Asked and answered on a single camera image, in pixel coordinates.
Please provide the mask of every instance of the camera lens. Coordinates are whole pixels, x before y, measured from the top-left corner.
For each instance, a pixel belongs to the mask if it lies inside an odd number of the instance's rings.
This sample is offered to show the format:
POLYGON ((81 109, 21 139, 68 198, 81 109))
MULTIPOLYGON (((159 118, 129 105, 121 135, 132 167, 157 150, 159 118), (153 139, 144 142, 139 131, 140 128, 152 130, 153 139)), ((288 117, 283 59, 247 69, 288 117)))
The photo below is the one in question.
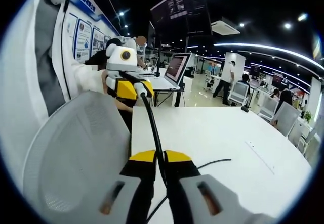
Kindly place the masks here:
POLYGON ((128 60, 131 57, 131 53, 129 53, 128 51, 124 51, 121 57, 123 58, 123 60, 128 60))

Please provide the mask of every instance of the white coat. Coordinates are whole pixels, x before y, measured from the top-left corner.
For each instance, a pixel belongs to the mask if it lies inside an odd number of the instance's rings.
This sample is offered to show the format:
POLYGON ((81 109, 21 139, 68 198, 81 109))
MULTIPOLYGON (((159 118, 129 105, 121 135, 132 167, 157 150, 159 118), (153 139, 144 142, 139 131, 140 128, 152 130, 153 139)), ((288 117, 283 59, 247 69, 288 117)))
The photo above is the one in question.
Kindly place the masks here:
MULTIPOLYGON (((38 82, 35 54, 35 20, 39 1, 25 2, 4 36, 0 53, 0 151, 20 191, 28 149, 49 117, 38 82)), ((63 4, 55 24, 52 63, 64 99, 68 102, 70 98, 61 59, 62 20, 63 4)), ((91 66, 77 62, 72 55, 66 28, 63 28, 63 36, 64 70, 71 97, 86 90, 104 93, 102 71, 93 71, 91 66)))

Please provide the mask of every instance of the potted plant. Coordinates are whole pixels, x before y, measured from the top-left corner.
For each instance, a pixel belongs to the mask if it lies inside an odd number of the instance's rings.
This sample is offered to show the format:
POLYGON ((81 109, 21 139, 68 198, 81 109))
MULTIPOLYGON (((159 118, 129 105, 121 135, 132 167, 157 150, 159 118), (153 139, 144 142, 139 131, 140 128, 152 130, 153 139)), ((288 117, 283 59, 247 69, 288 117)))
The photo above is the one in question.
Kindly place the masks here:
POLYGON ((309 111, 307 111, 304 115, 304 119, 307 121, 307 123, 309 123, 311 118, 312 114, 309 111))

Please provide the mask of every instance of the white table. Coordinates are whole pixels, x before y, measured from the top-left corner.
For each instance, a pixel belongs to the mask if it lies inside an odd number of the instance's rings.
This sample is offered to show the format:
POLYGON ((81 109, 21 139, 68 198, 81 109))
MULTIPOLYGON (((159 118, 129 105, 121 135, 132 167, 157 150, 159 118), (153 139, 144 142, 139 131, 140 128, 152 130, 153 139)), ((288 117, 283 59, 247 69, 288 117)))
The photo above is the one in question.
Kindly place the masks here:
MULTIPOLYGON (((162 148, 189 155, 196 166, 231 158, 200 170, 235 191, 253 213, 279 217, 297 198, 311 168, 276 129, 240 107, 153 108, 162 148)), ((132 154, 155 149, 145 108, 133 112, 132 154)), ((166 195, 157 167, 149 214, 166 195)), ((150 223, 173 223, 168 200, 150 223)))

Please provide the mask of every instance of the blue sign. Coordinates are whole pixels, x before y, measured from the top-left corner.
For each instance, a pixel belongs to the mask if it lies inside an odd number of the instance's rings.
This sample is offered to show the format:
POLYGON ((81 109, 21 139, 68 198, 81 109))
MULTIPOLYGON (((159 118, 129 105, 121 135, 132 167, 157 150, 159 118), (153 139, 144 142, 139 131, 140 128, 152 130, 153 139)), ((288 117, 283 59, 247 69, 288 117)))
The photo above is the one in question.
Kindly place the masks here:
POLYGON ((77 6, 81 11, 91 17, 94 21, 102 20, 107 26, 117 35, 120 36, 118 30, 113 26, 113 24, 106 18, 104 14, 97 15, 98 9, 92 4, 90 0, 70 0, 75 6, 77 6))

